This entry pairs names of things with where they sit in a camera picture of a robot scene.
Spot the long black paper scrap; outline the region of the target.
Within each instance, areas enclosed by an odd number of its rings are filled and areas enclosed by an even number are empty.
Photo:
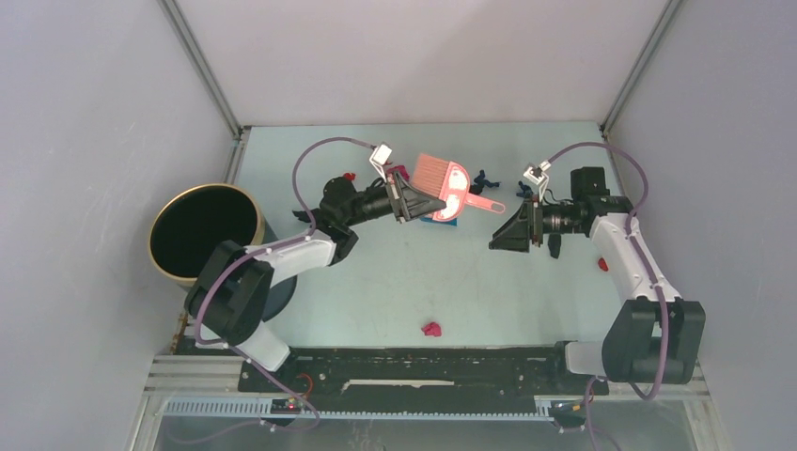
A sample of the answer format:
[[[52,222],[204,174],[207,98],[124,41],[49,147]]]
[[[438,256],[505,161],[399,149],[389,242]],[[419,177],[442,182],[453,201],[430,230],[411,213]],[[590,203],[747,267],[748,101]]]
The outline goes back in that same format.
[[[561,254],[562,235],[554,233],[550,234],[547,246],[549,249],[550,257],[554,259],[559,259]]]

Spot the pink hand brush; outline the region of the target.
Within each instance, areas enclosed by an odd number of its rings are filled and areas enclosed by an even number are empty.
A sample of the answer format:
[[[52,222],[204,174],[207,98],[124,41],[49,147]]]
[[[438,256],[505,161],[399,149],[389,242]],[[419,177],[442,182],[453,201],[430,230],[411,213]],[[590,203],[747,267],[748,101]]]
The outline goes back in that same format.
[[[470,178],[466,169],[453,161],[421,153],[416,160],[410,182],[415,188],[427,194],[435,194],[446,202],[446,208],[434,214],[439,220],[458,218],[466,207],[496,214],[502,214],[506,210],[500,202],[470,194]]]

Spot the pink paper scrap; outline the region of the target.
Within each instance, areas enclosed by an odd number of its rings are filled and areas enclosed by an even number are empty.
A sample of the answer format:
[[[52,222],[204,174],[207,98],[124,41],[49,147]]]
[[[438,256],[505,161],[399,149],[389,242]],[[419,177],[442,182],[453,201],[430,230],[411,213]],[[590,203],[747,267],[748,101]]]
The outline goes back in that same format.
[[[436,321],[431,321],[421,327],[424,336],[441,337],[443,330],[441,325]]]

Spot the blue plastic dustpan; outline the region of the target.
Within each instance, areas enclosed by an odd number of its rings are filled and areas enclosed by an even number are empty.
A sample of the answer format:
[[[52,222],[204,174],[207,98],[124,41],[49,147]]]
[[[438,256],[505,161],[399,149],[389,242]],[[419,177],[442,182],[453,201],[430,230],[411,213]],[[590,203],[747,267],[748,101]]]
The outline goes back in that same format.
[[[443,221],[443,220],[439,220],[434,214],[424,215],[424,216],[422,216],[420,218],[420,221],[424,222],[424,223],[429,223],[429,224],[434,224],[434,225],[441,225],[441,226],[457,226],[458,225],[458,219],[457,218],[447,219],[447,220]]]

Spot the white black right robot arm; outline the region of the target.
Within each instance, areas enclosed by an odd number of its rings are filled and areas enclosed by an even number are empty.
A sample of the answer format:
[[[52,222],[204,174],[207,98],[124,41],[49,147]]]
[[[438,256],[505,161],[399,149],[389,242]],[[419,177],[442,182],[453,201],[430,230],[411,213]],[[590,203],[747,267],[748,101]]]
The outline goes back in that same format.
[[[632,215],[631,201],[612,195],[605,172],[585,166],[570,173],[570,200],[547,205],[532,197],[492,235],[492,250],[529,252],[562,236],[583,234],[606,262],[623,302],[602,342],[566,342],[546,368],[550,386],[569,393],[585,375],[629,383],[686,384],[693,375],[706,322],[665,280]]]

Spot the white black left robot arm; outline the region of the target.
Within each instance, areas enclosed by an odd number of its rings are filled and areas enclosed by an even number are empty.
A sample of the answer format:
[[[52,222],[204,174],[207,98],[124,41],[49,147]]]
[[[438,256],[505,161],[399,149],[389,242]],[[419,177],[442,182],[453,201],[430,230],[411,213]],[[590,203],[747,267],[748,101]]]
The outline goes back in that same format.
[[[299,274],[337,264],[358,241],[353,227],[392,216],[405,223],[445,208],[436,194],[388,176],[359,191],[344,178],[330,179],[319,206],[307,213],[309,228],[289,239],[241,246],[219,243],[186,298],[195,320],[195,343],[229,349],[261,367],[260,377],[275,391],[296,382],[289,345],[268,326],[290,301]]]

